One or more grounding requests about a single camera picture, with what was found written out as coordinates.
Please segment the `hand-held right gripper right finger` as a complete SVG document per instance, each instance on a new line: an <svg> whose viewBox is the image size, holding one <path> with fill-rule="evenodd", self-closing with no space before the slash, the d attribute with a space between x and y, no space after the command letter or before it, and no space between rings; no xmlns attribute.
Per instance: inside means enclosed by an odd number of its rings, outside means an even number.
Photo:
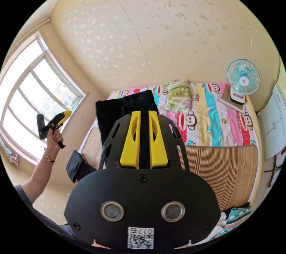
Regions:
<svg viewBox="0 0 286 254"><path fill-rule="evenodd" d="M149 150L150 168L166 167L168 157L164 145L158 115L155 111L148 112L149 117Z"/></svg>

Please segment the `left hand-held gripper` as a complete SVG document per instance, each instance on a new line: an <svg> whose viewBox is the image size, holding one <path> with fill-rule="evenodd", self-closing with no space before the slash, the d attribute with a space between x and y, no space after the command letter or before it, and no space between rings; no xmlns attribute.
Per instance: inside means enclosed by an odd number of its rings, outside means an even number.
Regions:
<svg viewBox="0 0 286 254"><path fill-rule="evenodd" d="M54 116L54 118L48 123L44 128L44 139L47 139L47 133L49 129L58 129L63 125L63 123L71 116L71 111L64 111ZM61 149L65 147L62 142L58 143Z"/></svg>

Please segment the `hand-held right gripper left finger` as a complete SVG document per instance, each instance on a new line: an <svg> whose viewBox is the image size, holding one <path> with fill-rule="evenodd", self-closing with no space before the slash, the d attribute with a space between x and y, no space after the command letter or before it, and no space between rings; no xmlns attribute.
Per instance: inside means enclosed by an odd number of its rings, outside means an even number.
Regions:
<svg viewBox="0 0 286 254"><path fill-rule="evenodd" d="M120 164L122 167L139 168L141 111L131 114Z"/></svg>

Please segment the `person's left hand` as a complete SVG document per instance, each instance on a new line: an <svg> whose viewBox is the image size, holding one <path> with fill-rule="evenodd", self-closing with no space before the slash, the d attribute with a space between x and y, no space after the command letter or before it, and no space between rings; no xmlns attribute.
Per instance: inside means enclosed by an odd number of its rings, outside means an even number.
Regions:
<svg viewBox="0 0 286 254"><path fill-rule="evenodd" d="M54 161L60 151L61 147L59 142L63 143L62 134L58 129L49 129L47 133L47 148L45 150L45 155L48 156L52 161Z"/></svg>

